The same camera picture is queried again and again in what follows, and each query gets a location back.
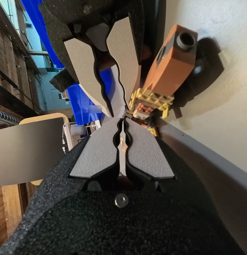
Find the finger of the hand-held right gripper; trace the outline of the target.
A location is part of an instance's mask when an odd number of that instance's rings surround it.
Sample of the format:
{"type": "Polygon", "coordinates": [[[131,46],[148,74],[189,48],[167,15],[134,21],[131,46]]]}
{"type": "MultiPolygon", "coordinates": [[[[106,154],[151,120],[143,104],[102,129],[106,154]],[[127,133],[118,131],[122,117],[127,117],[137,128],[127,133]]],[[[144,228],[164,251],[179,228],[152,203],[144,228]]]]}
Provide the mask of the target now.
{"type": "Polygon", "coordinates": [[[64,45],[81,89],[95,105],[101,107],[106,116],[114,117],[105,83],[96,64],[93,47],[76,38],[65,41],[64,45]]]}
{"type": "Polygon", "coordinates": [[[141,76],[141,65],[135,48],[130,18],[116,21],[106,39],[109,54],[116,62],[119,82],[123,87],[124,100],[128,109],[134,109],[132,94],[138,89],[141,76]]]}

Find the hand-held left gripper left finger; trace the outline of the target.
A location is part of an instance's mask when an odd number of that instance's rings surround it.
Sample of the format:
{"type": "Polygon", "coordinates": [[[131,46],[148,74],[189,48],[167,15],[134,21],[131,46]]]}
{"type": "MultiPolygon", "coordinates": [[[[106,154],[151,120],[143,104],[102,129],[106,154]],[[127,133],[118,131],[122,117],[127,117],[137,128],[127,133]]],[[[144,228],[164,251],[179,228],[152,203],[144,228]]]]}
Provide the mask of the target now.
{"type": "Polygon", "coordinates": [[[100,127],[89,138],[70,177],[94,178],[101,174],[111,178],[120,174],[119,149],[121,118],[116,118],[100,127]]]}

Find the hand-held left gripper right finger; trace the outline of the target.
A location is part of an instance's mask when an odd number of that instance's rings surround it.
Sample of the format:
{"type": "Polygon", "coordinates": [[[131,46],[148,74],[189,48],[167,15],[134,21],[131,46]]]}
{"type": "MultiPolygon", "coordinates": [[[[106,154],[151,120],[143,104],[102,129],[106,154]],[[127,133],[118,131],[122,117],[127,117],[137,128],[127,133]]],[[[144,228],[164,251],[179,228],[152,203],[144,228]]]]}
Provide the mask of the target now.
{"type": "Polygon", "coordinates": [[[173,170],[156,137],[131,119],[126,118],[125,124],[126,137],[130,141],[126,151],[127,167],[156,180],[173,179],[173,170]]]}

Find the blue plastic bin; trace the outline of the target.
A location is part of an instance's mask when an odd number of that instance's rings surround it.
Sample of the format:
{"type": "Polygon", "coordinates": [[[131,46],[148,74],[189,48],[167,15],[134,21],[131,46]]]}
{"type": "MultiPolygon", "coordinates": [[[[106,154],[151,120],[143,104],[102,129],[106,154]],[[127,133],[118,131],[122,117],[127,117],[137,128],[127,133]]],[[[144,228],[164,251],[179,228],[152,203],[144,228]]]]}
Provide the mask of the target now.
{"type": "MultiPolygon", "coordinates": [[[[112,85],[112,71],[110,68],[101,71],[100,76],[105,83],[106,94],[109,94],[112,85]]],[[[75,83],[67,88],[69,100],[77,125],[88,124],[100,120],[102,113],[89,113],[89,106],[94,105],[90,98],[84,93],[81,87],[75,83]]]]}

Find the brown tan brick model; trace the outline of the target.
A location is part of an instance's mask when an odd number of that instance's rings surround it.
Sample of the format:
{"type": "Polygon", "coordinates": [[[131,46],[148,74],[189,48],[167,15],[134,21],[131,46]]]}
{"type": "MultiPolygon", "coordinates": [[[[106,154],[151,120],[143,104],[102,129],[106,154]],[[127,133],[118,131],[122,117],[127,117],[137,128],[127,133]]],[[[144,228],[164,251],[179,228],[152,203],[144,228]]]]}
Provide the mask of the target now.
{"type": "Polygon", "coordinates": [[[174,93],[195,67],[198,33],[175,24],[158,52],[142,88],[131,96],[132,117],[147,126],[155,109],[166,118],[174,93]]]}

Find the stack of blue bins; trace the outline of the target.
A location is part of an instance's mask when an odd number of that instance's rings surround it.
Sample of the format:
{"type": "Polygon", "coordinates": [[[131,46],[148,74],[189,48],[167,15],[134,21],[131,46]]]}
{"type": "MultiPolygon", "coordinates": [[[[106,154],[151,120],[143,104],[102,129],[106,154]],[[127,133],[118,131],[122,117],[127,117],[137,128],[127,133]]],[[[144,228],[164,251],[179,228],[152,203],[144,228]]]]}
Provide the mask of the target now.
{"type": "Polygon", "coordinates": [[[45,21],[41,14],[41,11],[39,10],[39,5],[42,4],[42,0],[21,0],[27,14],[29,15],[33,25],[35,26],[36,31],[38,32],[38,35],[45,46],[45,49],[47,50],[49,57],[51,58],[54,65],[56,65],[56,68],[64,68],[64,65],[60,62],[58,57],[56,56],[52,45],[50,43],[47,30],[45,27],[45,21]]]}

